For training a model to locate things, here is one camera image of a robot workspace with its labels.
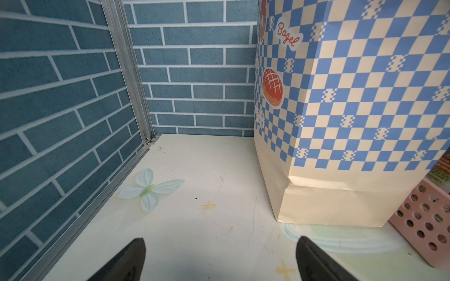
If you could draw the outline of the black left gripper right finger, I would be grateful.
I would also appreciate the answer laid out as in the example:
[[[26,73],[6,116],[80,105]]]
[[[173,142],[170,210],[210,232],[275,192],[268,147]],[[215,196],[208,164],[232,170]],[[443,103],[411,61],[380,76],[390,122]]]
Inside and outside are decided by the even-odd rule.
[[[298,240],[295,257],[302,281],[357,281],[306,236]]]

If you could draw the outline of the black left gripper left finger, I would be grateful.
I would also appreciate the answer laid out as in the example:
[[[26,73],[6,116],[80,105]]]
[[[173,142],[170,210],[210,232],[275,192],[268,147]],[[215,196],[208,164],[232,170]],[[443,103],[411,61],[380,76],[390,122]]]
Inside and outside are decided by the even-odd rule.
[[[144,267],[146,247],[143,238],[133,239],[88,281],[139,281]]]

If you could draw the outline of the blue checkered paper bag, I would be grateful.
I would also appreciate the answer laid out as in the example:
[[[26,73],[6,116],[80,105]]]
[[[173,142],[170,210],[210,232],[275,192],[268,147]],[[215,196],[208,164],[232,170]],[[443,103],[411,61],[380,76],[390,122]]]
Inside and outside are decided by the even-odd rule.
[[[450,3],[258,7],[254,141],[275,219],[385,225],[450,146]]]

